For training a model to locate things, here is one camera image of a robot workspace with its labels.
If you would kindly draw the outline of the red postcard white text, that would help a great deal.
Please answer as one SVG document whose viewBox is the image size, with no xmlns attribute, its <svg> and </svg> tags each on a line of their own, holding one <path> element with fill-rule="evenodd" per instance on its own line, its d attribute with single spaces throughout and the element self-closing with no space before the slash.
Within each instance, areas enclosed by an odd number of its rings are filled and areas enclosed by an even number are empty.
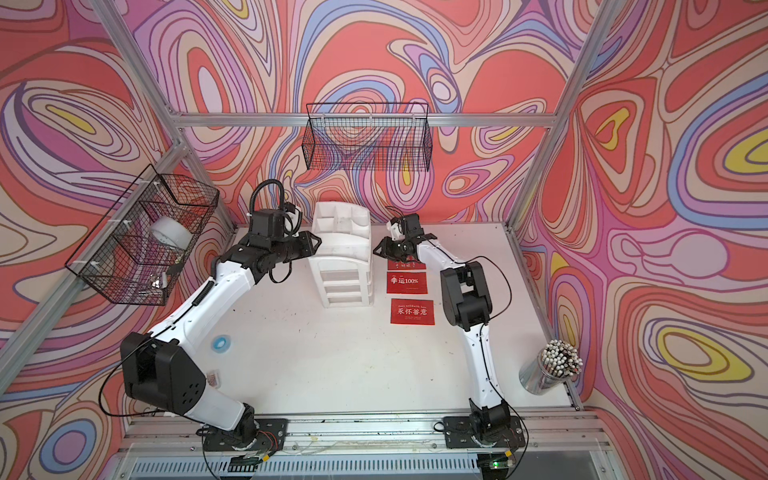
<svg viewBox="0 0 768 480">
<path fill-rule="evenodd" d="M 426 265 L 418 261 L 387 261 L 387 269 L 389 271 L 420 271 L 425 270 Z"/>
</svg>

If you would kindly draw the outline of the white plastic drawer organizer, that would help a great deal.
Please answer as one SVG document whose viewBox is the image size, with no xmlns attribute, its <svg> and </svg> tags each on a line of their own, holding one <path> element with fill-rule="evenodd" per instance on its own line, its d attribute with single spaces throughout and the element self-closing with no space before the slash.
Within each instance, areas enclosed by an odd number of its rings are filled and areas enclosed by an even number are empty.
<svg viewBox="0 0 768 480">
<path fill-rule="evenodd" d="M 321 239 L 309 264 L 323 306 L 372 305 L 373 247 L 369 210 L 346 202 L 319 202 L 315 205 L 311 232 Z"/>
</svg>

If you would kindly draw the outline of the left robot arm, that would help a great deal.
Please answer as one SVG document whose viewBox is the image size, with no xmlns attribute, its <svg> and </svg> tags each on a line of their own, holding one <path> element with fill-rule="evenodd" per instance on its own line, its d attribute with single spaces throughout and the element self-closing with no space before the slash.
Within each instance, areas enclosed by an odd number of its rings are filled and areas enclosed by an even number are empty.
<svg viewBox="0 0 768 480">
<path fill-rule="evenodd" d="M 210 386 L 194 355 L 243 295 L 263 278 L 275 278 L 276 266 L 309 258 L 322 243 L 302 229 L 303 214 L 288 202 L 281 181 L 261 182 L 252 198 L 270 186 L 278 193 L 276 207 L 258 209 L 255 201 L 249 203 L 248 232 L 221 256 L 206 282 L 149 332 L 133 332 L 122 341 L 118 368 L 129 398 L 226 432 L 252 436 L 251 407 Z"/>
</svg>

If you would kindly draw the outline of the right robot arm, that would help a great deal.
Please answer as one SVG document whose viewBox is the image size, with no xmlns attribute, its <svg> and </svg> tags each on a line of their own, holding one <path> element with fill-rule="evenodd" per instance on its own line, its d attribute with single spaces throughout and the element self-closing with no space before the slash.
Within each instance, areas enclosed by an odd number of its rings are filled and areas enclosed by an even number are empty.
<svg viewBox="0 0 768 480">
<path fill-rule="evenodd" d="M 450 326 L 461 331 L 468 372 L 471 428 L 477 437 L 511 426 L 511 408 L 501 393 L 490 349 L 493 303 L 483 266 L 460 260 L 424 230 L 417 214 L 393 217 L 389 234 L 373 253 L 391 261 L 417 261 L 439 274 L 441 301 Z"/>
</svg>

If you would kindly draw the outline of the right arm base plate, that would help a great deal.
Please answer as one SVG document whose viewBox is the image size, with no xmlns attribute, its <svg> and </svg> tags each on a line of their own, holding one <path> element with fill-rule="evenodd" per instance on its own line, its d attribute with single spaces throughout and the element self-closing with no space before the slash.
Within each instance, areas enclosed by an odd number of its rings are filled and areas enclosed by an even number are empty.
<svg viewBox="0 0 768 480">
<path fill-rule="evenodd" d="M 520 418 L 482 423 L 470 416 L 446 416 L 435 424 L 448 449 L 507 448 L 516 451 L 527 443 Z"/>
</svg>

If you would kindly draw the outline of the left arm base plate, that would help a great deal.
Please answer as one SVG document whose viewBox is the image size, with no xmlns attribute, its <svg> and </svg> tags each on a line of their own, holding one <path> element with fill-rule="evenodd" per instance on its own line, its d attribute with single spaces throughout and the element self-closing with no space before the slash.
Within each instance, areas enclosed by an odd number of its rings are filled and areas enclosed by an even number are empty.
<svg viewBox="0 0 768 480">
<path fill-rule="evenodd" d="M 255 418 L 231 431 L 203 426 L 197 433 L 206 452 L 274 454 L 284 447 L 288 424 L 286 418 Z"/>
</svg>

